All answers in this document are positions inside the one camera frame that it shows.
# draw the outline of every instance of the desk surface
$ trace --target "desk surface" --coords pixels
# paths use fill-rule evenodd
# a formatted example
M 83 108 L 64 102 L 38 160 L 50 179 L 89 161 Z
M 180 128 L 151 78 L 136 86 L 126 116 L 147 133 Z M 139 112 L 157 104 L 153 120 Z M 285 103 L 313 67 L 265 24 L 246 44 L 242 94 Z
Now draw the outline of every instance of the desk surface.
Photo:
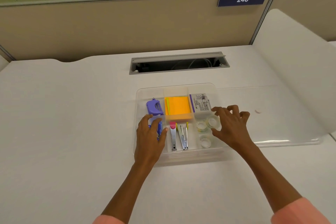
M 232 69 L 128 74 L 132 57 L 211 51 L 227 55 Z M 215 84 L 223 106 L 230 100 L 227 88 L 282 87 L 252 46 L 96 56 L 73 63 L 11 62 L 0 74 L 1 222 L 91 223 L 133 163 L 136 91 L 206 82 Z M 300 128 L 312 127 L 302 133 L 320 133 L 298 106 L 305 116 L 298 116 Z M 267 130 L 257 125 L 255 141 L 262 134 L 258 130 Z M 296 136 L 297 130 L 286 126 Z M 323 139 L 320 145 L 262 151 L 336 222 L 336 142 L 329 135 Z M 230 151 L 223 162 L 153 169 L 131 223 L 269 223 L 271 215 L 253 173 Z

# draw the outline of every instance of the clear plastic organizer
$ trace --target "clear plastic organizer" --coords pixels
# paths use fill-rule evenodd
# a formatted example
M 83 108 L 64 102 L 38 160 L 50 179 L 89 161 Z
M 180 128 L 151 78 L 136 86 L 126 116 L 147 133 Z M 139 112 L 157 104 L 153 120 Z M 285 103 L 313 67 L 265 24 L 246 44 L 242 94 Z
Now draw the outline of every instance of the clear plastic organizer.
M 155 98 L 160 101 L 164 115 L 154 116 L 149 120 L 149 124 L 156 118 L 162 118 L 163 129 L 168 128 L 166 137 L 166 146 L 162 151 L 160 159 L 157 163 L 160 165 L 175 165 L 187 162 L 209 162 L 222 159 L 223 149 L 227 146 L 224 142 L 212 135 L 211 127 L 217 130 L 221 129 L 219 118 L 211 111 L 193 112 L 191 100 L 189 105 L 191 113 L 179 115 L 167 115 L 165 113 L 165 97 L 189 96 L 190 94 L 206 94 L 210 102 L 210 106 L 220 106 L 216 94 L 216 87 L 211 83 L 168 86 L 139 89 L 136 94 L 136 110 L 134 124 L 134 149 L 137 143 L 136 129 L 138 123 L 143 116 L 148 114 L 146 103 Z M 176 129 L 176 147 L 172 150 L 170 122 L 183 125 L 184 134 L 186 134 L 186 123 L 188 122 L 188 149 L 183 150 L 178 129 Z

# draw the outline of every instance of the sticky note pad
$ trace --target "sticky note pad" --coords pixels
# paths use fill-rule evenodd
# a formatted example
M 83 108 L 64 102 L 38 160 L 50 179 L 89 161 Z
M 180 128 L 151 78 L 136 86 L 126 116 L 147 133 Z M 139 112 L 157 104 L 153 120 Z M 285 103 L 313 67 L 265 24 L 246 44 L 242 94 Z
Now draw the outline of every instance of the sticky note pad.
M 191 113 L 188 97 L 165 98 L 166 115 Z

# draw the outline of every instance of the purple stapler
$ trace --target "purple stapler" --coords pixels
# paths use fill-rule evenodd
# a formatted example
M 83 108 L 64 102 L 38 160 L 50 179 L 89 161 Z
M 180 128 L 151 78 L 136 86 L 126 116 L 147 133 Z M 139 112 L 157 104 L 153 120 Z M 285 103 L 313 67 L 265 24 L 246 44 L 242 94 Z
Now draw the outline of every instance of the purple stapler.
M 148 114 L 153 114 L 154 116 L 163 115 L 163 111 L 160 105 L 160 101 L 153 98 L 149 100 L 146 104 Z

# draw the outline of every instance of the person's left hand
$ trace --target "person's left hand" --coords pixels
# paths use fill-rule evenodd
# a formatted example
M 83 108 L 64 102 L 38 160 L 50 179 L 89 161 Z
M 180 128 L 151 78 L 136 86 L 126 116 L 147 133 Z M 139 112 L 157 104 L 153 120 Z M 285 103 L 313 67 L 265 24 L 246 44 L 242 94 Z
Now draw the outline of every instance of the person's left hand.
M 151 128 L 148 127 L 148 120 L 152 114 L 145 115 L 139 122 L 136 130 L 136 148 L 134 153 L 135 164 L 152 168 L 158 161 L 163 148 L 165 147 L 168 129 L 162 130 L 159 140 L 157 140 L 158 124 L 162 118 L 157 118 L 152 122 Z

